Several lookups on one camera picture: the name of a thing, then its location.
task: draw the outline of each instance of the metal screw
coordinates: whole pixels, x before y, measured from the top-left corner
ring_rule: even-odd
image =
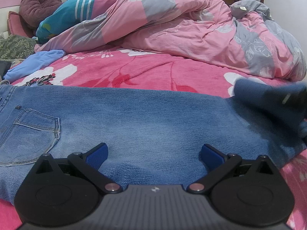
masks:
[[[104,186],[107,191],[115,192],[120,189],[120,186],[117,183],[108,183]]]
[[[205,186],[202,185],[201,183],[192,183],[190,186],[189,186],[190,190],[192,191],[202,191],[205,189]]]

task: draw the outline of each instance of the pillow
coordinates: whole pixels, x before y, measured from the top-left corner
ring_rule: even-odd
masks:
[[[34,54],[34,39],[10,35],[7,39],[0,39],[0,59],[26,59]]]
[[[11,34],[20,35],[28,38],[32,38],[34,36],[31,29],[27,27],[26,22],[23,18],[16,12],[9,12],[9,28]]]

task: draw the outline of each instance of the person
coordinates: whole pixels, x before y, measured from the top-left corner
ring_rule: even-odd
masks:
[[[21,0],[19,14],[35,32],[39,24],[61,5],[62,0]]]

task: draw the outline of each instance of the pink pillow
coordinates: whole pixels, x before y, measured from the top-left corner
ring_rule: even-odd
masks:
[[[11,34],[25,36],[28,38],[32,38],[34,36],[33,31],[28,28],[26,22],[18,13],[10,11],[8,21]]]

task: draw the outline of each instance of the white logo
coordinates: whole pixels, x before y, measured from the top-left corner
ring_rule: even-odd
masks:
[[[158,192],[159,190],[160,190],[160,189],[159,189],[158,187],[154,187],[154,188],[151,189],[151,191],[153,191],[153,192],[155,192],[155,193]]]

